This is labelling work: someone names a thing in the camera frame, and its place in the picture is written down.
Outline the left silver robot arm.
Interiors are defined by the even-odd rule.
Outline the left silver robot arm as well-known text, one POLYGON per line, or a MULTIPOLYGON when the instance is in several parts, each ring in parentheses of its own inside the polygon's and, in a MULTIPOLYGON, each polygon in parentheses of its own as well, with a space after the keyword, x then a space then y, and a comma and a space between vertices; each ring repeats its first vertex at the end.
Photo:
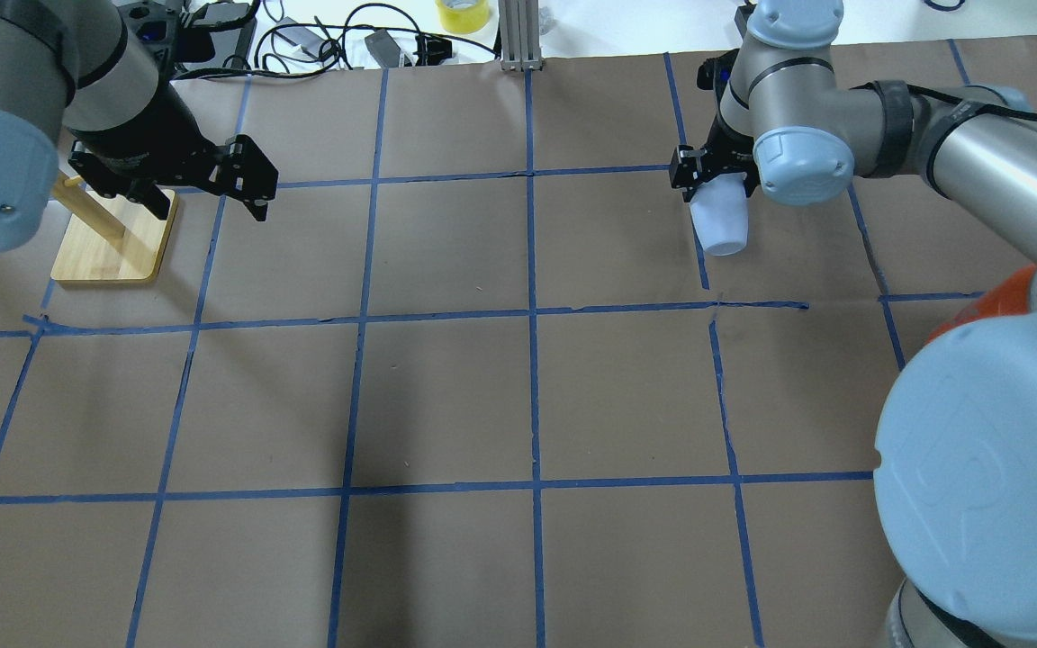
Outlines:
POLYGON ((40 229, 61 131, 86 184, 158 219, 166 187, 228 196, 256 221, 275 199, 275 164, 246 135, 204 136, 122 5, 0 1, 0 253, 40 229))

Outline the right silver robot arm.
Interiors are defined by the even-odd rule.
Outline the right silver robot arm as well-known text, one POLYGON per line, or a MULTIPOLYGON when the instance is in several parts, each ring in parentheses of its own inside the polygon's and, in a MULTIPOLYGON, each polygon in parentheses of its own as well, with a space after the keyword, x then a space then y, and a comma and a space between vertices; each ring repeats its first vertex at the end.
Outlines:
POLYGON ((1005 119, 1022 95, 971 83, 945 103, 916 94, 924 156, 888 189, 861 180, 843 204, 860 226, 875 306, 820 291, 846 265, 812 218, 731 240, 732 176, 694 204, 709 287, 731 302, 711 325, 717 397, 738 480, 745 550, 762 544, 760 496, 822 490, 851 430, 854 472, 875 489, 880 532, 906 575, 880 645, 1037 647, 1037 129, 1005 119))

